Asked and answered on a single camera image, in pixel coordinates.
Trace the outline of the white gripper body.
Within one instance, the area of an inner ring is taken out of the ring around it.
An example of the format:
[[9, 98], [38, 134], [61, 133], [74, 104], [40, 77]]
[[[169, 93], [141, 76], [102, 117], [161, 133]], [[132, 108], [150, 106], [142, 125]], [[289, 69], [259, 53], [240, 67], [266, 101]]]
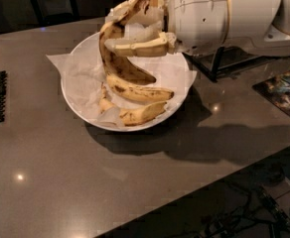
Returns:
[[203, 55], [216, 51], [228, 32], [227, 0], [172, 0], [169, 31], [177, 37], [177, 51]]

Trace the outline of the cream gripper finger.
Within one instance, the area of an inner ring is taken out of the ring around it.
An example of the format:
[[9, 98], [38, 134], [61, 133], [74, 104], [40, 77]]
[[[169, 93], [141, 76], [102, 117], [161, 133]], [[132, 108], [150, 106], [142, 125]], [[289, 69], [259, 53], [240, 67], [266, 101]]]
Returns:
[[123, 25], [141, 24], [149, 26], [163, 22], [170, 0], [126, 0], [112, 8], [105, 22], [120, 22]]
[[128, 24], [122, 33], [112, 32], [104, 46], [118, 57], [163, 57], [173, 54], [177, 38], [174, 33], [164, 32], [162, 22], [147, 27], [139, 23]]

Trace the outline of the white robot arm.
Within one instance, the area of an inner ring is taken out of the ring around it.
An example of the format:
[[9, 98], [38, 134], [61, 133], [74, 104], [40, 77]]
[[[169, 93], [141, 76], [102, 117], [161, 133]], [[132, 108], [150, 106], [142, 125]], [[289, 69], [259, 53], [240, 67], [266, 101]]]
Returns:
[[290, 56], [290, 0], [128, 0], [111, 10], [100, 44], [119, 57], [208, 55], [238, 47]]

